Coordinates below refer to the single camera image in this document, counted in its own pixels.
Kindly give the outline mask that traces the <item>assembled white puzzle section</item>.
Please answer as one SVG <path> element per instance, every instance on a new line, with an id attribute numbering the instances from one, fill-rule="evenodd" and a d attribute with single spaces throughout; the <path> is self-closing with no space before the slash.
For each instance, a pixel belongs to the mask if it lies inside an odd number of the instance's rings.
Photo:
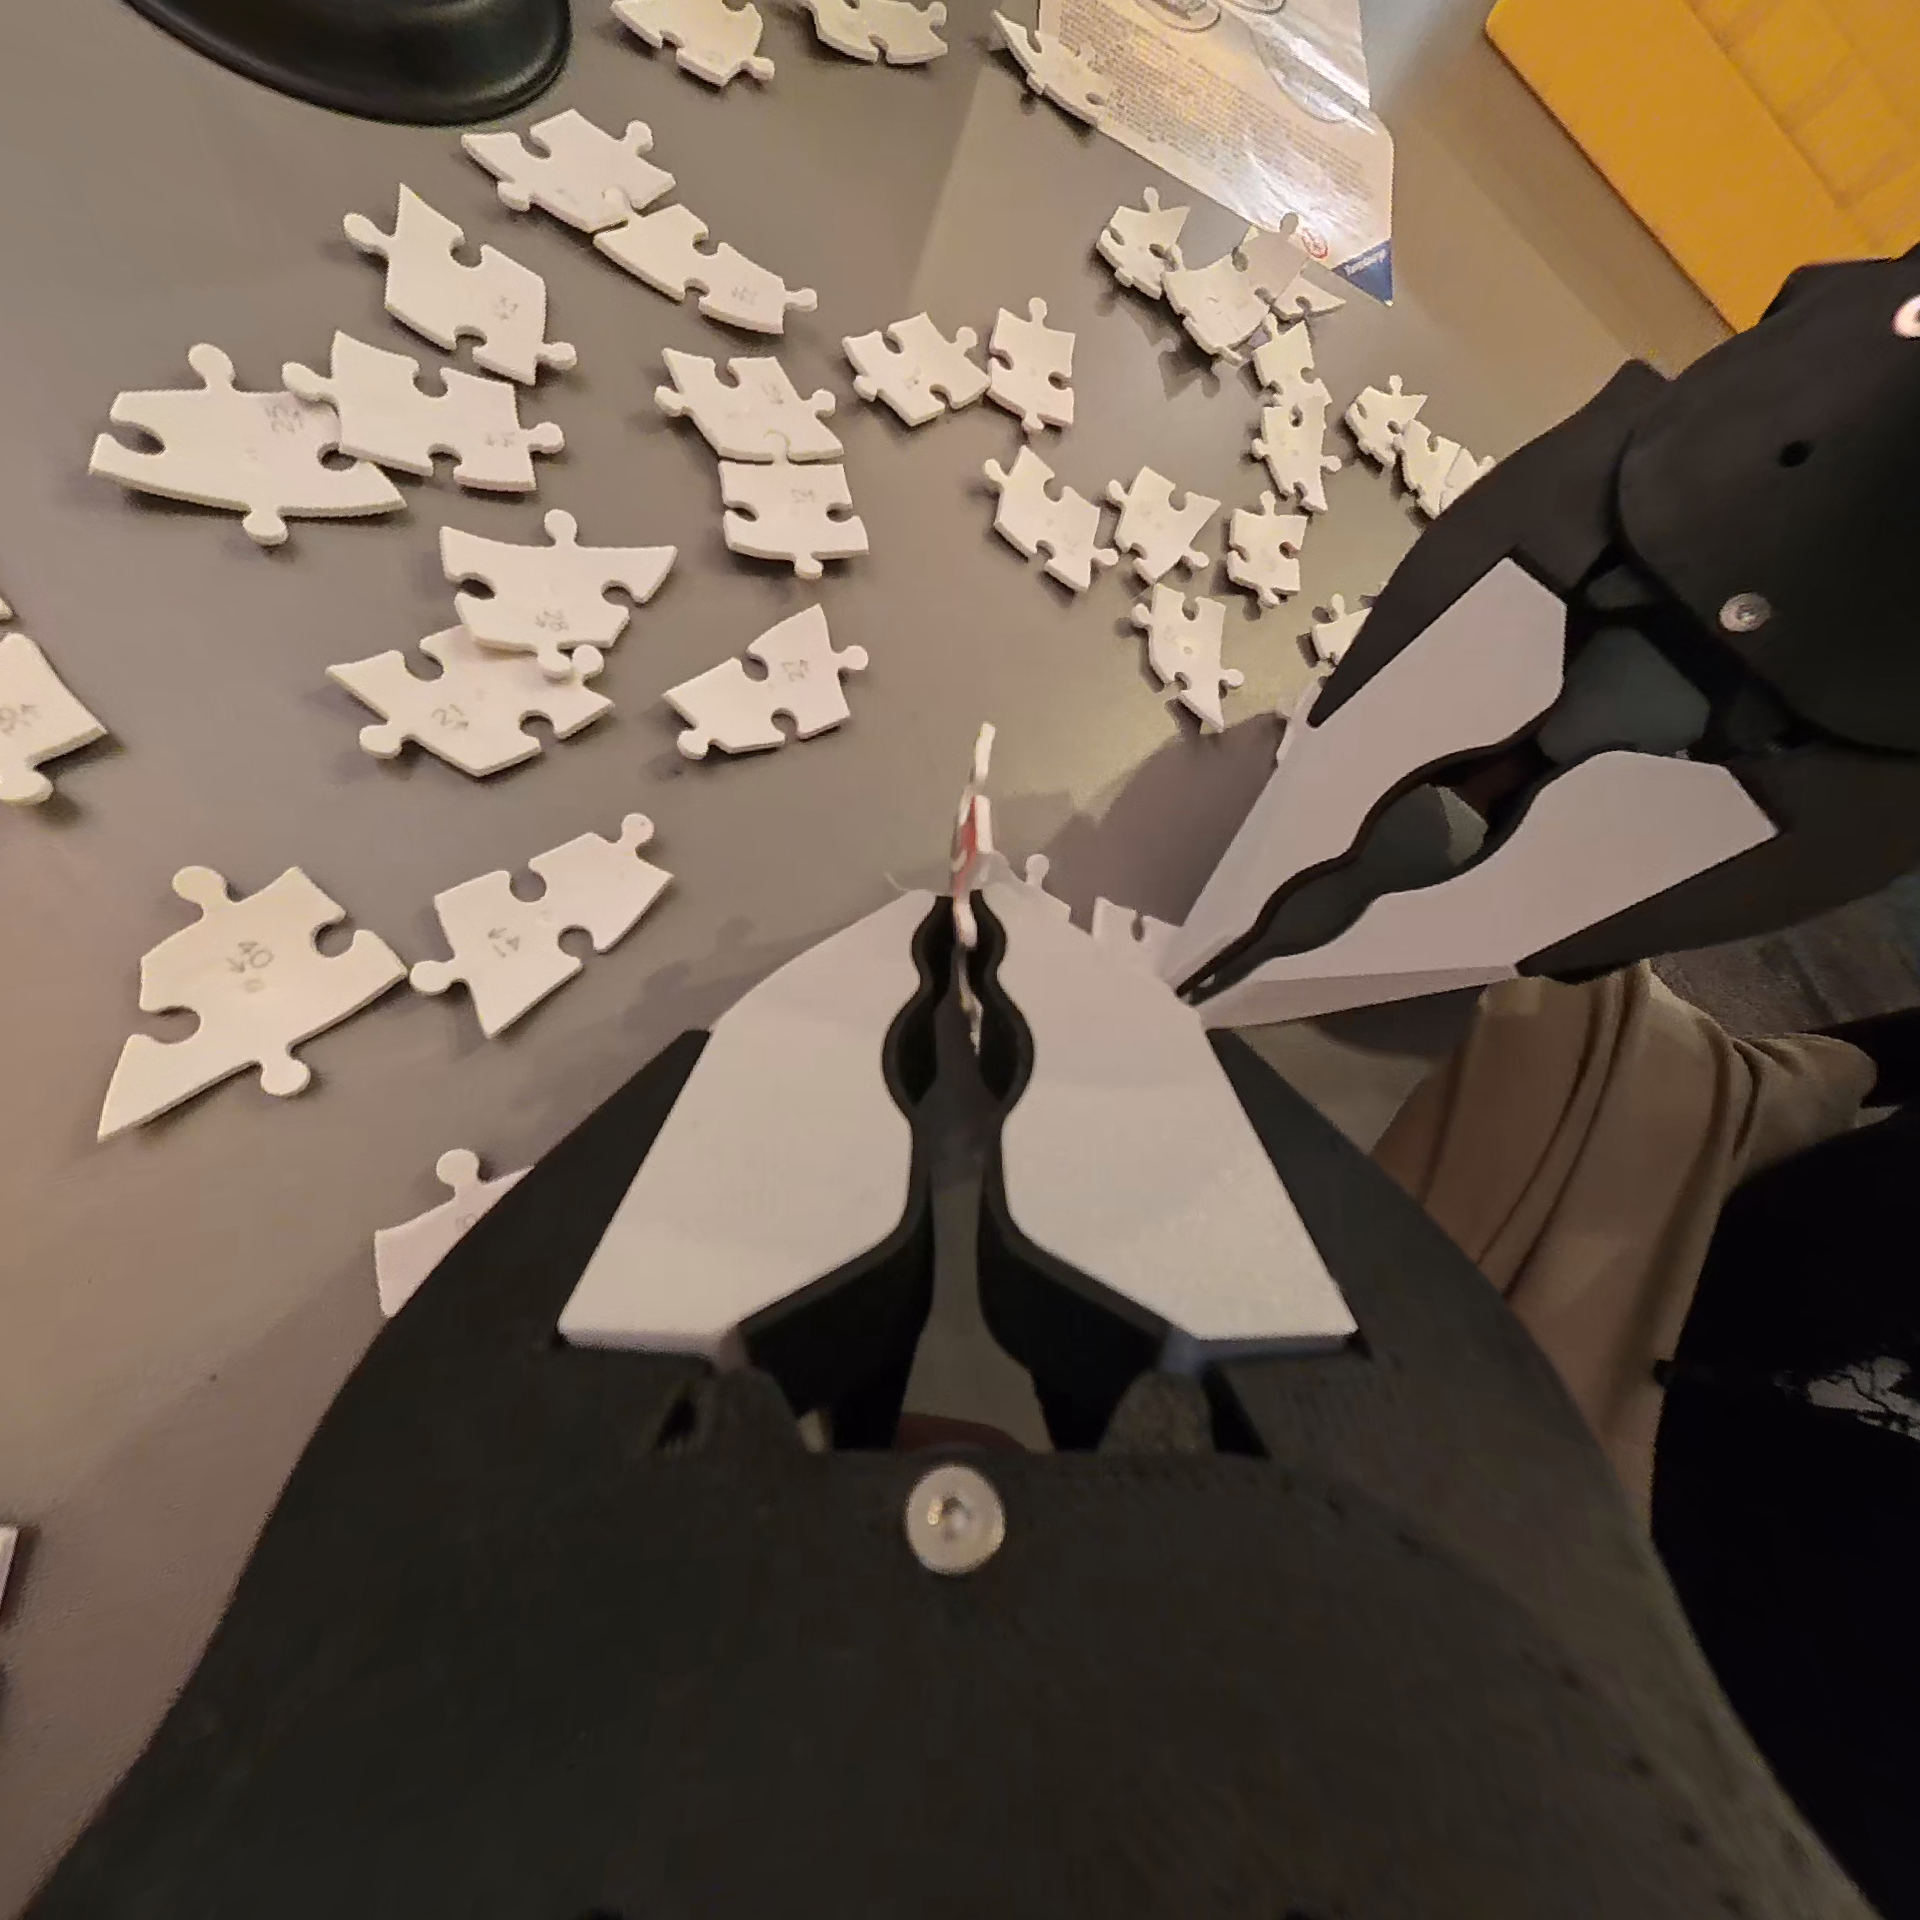
<path id="1" fill-rule="evenodd" d="M 941 891 L 899 889 L 849 929 L 840 963 L 859 990 L 882 1071 L 907 1101 L 934 1074 L 929 1024 L 965 990 L 984 1052 L 1007 1044 L 1011 1079 L 1169 1088 L 1218 1065 L 1197 1013 L 1152 969 L 1129 926 L 1072 922 L 1045 858 L 1013 870 L 995 845 L 987 792 L 995 730 L 978 730 L 955 803 Z"/>

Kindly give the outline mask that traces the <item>yellow plastic bin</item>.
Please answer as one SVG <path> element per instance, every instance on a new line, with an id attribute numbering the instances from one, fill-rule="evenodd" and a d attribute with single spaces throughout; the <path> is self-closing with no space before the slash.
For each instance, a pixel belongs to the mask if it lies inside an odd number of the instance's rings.
<path id="1" fill-rule="evenodd" d="M 1915 246 L 1913 2 L 1497 2 L 1484 32 L 1731 330 Z"/>

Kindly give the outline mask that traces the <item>folded instruction leaflet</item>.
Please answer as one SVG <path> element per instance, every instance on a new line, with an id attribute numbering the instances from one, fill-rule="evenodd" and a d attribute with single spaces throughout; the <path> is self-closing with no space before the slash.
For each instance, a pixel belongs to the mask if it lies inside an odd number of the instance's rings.
<path id="1" fill-rule="evenodd" d="M 1039 2 L 1110 84 L 1103 130 L 1244 221 L 1394 299 L 1394 138 L 1359 2 Z"/>

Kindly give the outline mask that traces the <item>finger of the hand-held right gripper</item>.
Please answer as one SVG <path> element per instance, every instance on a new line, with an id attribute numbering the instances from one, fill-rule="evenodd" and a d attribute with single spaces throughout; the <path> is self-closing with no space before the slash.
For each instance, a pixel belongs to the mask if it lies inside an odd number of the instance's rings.
<path id="1" fill-rule="evenodd" d="M 1164 979 L 1202 982 L 1285 888 L 1355 851 L 1413 779 L 1521 736 L 1561 691 L 1566 656 L 1566 603 L 1521 568 L 1496 566 L 1340 704 L 1342 673 L 1322 679 L 1164 948 Z"/>
<path id="2" fill-rule="evenodd" d="M 1452 876 L 1381 893 L 1200 1004 L 1208 1028 L 1309 1020 L 1513 979 L 1521 961 L 1775 838 L 1725 768 L 1625 750 L 1547 779 Z"/>

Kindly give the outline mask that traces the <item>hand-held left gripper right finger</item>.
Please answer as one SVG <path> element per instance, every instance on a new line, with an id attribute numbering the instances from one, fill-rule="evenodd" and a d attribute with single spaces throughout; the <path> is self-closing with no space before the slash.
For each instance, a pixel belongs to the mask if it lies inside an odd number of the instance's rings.
<path id="1" fill-rule="evenodd" d="M 978 898 L 1031 1044 L 999 1131 L 1017 1233 L 1140 1309 L 1159 1370 L 1342 1347 L 1355 1318 L 1197 1011 L 1038 888 Z"/>

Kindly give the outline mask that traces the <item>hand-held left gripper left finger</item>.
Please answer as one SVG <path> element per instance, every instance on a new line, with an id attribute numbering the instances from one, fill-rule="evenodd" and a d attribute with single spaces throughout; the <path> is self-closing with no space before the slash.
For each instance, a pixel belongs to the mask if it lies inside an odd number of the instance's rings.
<path id="1" fill-rule="evenodd" d="M 952 909 L 897 896 L 711 1021 L 558 1316 L 576 1347 L 741 1354 L 901 1225 Z"/>

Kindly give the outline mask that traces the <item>scattered loose white puzzle pieces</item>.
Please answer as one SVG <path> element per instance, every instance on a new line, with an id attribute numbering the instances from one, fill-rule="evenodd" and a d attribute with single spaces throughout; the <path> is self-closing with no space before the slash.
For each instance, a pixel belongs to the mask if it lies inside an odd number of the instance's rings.
<path id="1" fill-rule="evenodd" d="M 710 243 L 816 289 L 784 335 L 663 299 L 448 128 L 275 95 L 124 3 L 4 3 L 4 594 L 105 732 L 4 806 L 4 1611 L 16 1718 L 154 1715 L 379 1330 L 373 1237 L 448 1235 L 663 1042 L 943 877 L 980 721 L 1011 851 L 1177 917 L 1271 758 L 1305 612 L 1228 610 L 1250 683 L 1200 736 L 1144 666 L 1123 558 L 1085 594 L 995 532 L 989 397 L 905 427 L 842 338 L 1042 296 L 1078 333 L 1059 484 L 1148 461 L 1252 502 L 1244 374 L 1188 371 L 1091 255 L 1137 191 L 961 7 L 859 66 L 774 9 L 722 93 L 601 5 L 531 120 L 653 157 Z M 446 358 L 384 303 L 399 189 L 544 279 L 566 370 L 509 381 L 533 492 L 451 453 L 372 515 L 243 514 L 131 391 Z M 222 359 L 193 361 L 211 346 Z M 57 1708 L 53 1697 L 69 1703 Z"/>

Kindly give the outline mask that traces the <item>black round ball stand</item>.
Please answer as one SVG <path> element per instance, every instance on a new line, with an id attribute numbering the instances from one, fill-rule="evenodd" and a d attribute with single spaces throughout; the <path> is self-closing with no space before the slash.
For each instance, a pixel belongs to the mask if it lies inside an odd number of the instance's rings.
<path id="1" fill-rule="evenodd" d="M 133 2 L 228 71 L 386 126 L 473 128 L 550 92 L 568 2 Z"/>

